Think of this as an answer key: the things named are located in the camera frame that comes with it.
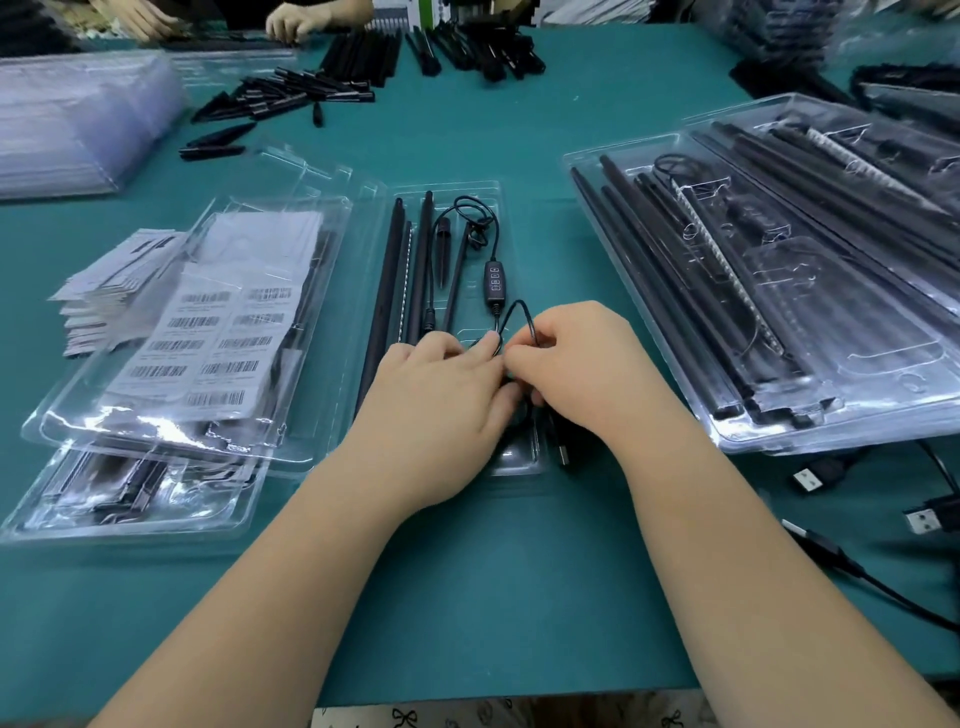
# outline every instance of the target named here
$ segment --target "hand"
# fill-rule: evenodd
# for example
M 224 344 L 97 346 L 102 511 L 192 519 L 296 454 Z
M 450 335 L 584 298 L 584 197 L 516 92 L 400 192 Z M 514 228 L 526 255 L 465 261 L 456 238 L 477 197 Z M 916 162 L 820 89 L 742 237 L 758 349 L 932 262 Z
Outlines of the hand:
M 507 343 L 507 369 L 535 387 L 534 403 L 550 406 L 614 449 L 617 435 L 643 412 L 680 405 L 626 319 L 600 303 L 572 303 L 534 319 Z
M 120 24 L 143 43 L 174 36 L 182 26 L 179 18 L 161 12 L 149 0 L 106 0 L 106 3 Z
M 328 4 L 304 7 L 283 3 L 267 18 L 267 37 L 284 43 L 302 43 L 310 31 L 321 31 L 329 25 L 331 18 Z
M 338 456 L 350 470 L 395 489 L 410 515 L 455 496 L 480 472 L 514 414 L 522 392 L 503 384 L 499 337 L 472 349 L 434 331 L 416 347 L 387 351 Z

